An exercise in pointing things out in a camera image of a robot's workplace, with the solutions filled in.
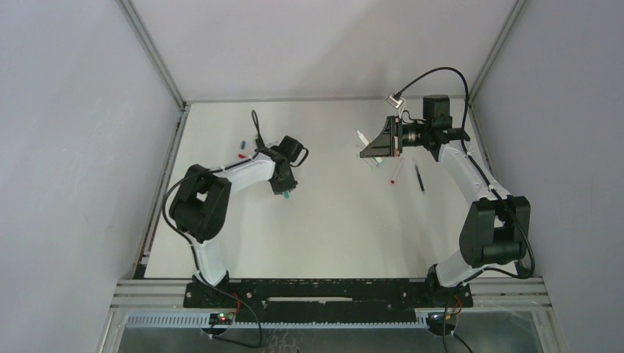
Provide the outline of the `black gel pen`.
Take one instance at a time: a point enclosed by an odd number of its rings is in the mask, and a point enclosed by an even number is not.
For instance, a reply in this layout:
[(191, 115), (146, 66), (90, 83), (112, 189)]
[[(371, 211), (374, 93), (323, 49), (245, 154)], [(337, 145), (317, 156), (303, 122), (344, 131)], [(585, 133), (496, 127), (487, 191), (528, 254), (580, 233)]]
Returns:
[(419, 166), (418, 166), (418, 164), (417, 164), (417, 161), (416, 161), (416, 158), (415, 158), (415, 157), (412, 157), (412, 162), (413, 162), (413, 164), (414, 164), (414, 169), (415, 169), (415, 172), (416, 172), (416, 177), (417, 177), (417, 180), (418, 180), (418, 183), (419, 183), (419, 188), (420, 188), (420, 190), (421, 190), (423, 193), (425, 193), (425, 186), (424, 186), (424, 182), (423, 182), (423, 180), (422, 180), (422, 175), (421, 175), (421, 173), (420, 173), (420, 169), (419, 169)]

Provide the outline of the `white marker blue end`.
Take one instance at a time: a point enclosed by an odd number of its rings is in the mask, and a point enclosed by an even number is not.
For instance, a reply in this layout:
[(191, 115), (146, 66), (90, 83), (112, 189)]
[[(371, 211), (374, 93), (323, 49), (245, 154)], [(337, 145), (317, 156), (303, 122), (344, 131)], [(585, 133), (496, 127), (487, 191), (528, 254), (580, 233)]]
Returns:
[(356, 130), (356, 133), (359, 137), (359, 139), (361, 140), (361, 142), (365, 145), (368, 146), (369, 145), (369, 140), (366, 138), (366, 136), (360, 131), (360, 130)]

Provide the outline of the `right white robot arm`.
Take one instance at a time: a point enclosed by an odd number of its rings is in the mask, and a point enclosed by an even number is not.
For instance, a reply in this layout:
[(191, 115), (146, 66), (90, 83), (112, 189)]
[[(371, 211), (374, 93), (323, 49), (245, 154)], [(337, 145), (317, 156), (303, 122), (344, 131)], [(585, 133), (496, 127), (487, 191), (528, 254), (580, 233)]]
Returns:
[(532, 277), (536, 261), (528, 239), (530, 202), (513, 196), (486, 170), (465, 128), (453, 126), (449, 97), (425, 96), (422, 119), (411, 123), (402, 120), (405, 100), (399, 94), (386, 100), (397, 114), (387, 117), (381, 133), (360, 156), (399, 157), (407, 147), (422, 147), (453, 178), (469, 205), (458, 251), (428, 270), (425, 281), (431, 291), (462, 287), (487, 271)]

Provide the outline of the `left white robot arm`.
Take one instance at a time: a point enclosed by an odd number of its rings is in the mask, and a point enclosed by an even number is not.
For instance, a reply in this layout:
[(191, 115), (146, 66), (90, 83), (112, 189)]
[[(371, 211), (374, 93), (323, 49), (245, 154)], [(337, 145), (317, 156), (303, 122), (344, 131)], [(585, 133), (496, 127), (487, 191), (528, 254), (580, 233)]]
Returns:
[(257, 143), (255, 152), (238, 162), (216, 169), (192, 165), (163, 196), (163, 220), (191, 247), (194, 276), (205, 285), (216, 287), (228, 276), (217, 236), (230, 196), (268, 182), (273, 194), (287, 198), (298, 185), (293, 169), (309, 156), (309, 149), (288, 135), (276, 146), (266, 146), (260, 138)]

